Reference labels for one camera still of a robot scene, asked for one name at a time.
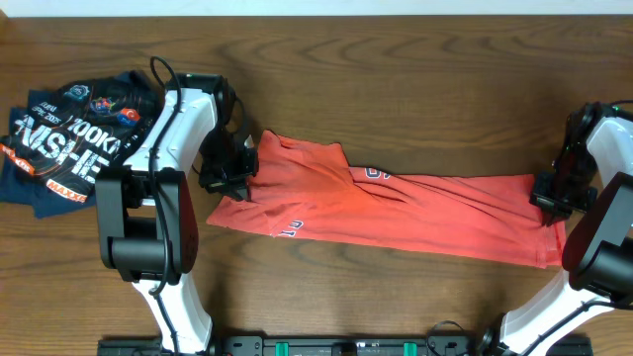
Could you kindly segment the orange red t-shirt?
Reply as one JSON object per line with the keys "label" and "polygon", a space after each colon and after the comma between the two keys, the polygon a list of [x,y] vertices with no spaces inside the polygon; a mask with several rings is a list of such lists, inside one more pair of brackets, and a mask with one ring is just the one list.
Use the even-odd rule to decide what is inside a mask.
{"label": "orange red t-shirt", "polygon": [[395,175],[349,165],[338,143],[263,134],[250,198],[224,197],[211,225],[268,235],[449,254],[538,268],[562,261],[565,226],[529,202],[527,175]]}

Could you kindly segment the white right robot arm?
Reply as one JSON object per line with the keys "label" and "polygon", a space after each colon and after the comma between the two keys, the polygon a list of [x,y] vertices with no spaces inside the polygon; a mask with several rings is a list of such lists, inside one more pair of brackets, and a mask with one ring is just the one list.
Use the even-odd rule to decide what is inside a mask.
{"label": "white right robot arm", "polygon": [[632,308],[632,103],[587,103],[570,113],[560,153],[533,186],[530,202],[548,226],[572,213],[562,268],[523,306],[505,313],[478,355],[590,355],[588,320]]}

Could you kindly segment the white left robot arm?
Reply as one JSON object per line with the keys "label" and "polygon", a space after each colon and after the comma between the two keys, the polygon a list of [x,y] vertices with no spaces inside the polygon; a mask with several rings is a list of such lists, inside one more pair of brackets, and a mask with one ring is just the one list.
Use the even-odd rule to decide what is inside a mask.
{"label": "white left robot arm", "polygon": [[95,183],[102,262],[143,296],[161,335],[102,340],[101,355],[215,352],[213,320],[192,276],[199,231],[187,178],[200,158],[205,191],[244,201],[257,149],[246,126],[227,127],[241,101],[224,77],[179,73],[164,89],[164,107],[144,142]]}

